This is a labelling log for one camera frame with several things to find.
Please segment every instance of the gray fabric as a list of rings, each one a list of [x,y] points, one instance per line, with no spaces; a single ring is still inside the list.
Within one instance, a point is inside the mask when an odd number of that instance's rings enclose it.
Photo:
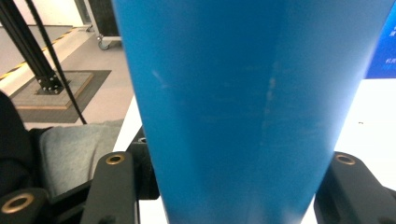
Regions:
[[[122,122],[55,127],[42,134],[42,178],[51,197],[93,178],[96,163],[113,150]]]

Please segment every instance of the blue tube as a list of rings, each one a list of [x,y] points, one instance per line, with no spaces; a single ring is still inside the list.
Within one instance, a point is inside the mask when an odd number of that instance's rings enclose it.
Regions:
[[[175,223],[298,223],[392,0],[114,0]]]

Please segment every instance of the white wall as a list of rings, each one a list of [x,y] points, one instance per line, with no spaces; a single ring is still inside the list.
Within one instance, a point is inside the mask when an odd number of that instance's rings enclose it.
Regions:
[[[35,20],[24,0],[14,0],[28,25]],[[38,14],[45,25],[83,25],[74,0],[34,0]]]

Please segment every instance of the blue cylinder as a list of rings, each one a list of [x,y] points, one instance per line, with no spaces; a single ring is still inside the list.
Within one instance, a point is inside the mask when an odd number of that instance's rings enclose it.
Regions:
[[[393,0],[114,0],[169,223],[298,223]]]

